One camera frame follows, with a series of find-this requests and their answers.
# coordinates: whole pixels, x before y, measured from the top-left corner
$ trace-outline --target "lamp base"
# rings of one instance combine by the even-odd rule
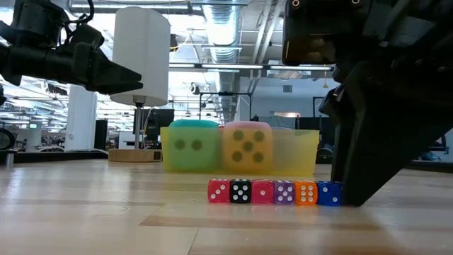
[[[110,162],[161,162],[161,149],[111,149],[108,151]]]

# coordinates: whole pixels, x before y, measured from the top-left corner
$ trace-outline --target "yellow translucent bin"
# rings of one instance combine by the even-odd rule
[[[163,127],[165,171],[310,176],[318,130],[243,130]]]

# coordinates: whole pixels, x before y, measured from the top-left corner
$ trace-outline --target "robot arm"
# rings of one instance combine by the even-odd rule
[[[453,128],[453,2],[289,0],[282,60],[336,63],[332,181],[359,206]]]
[[[70,21],[50,0],[16,0],[12,24],[0,21],[0,36],[11,44],[0,45],[2,77],[16,86],[26,75],[78,84],[102,94],[142,88],[140,74],[111,62],[100,50],[104,38],[87,25],[94,15],[92,0],[88,2],[90,15]],[[62,29],[67,34],[64,43],[59,42]]]

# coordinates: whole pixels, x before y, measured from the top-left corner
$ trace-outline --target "blue die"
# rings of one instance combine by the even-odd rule
[[[341,205],[341,193],[343,184],[331,181],[317,181],[318,186],[318,205]]]

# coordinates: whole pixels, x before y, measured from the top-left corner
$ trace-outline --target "red die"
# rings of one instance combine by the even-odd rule
[[[229,202],[229,179],[211,179],[207,184],[207,199],[213,203]]]
[[[273,203],[274,184],[269,180],[252,181],[252,203]]]

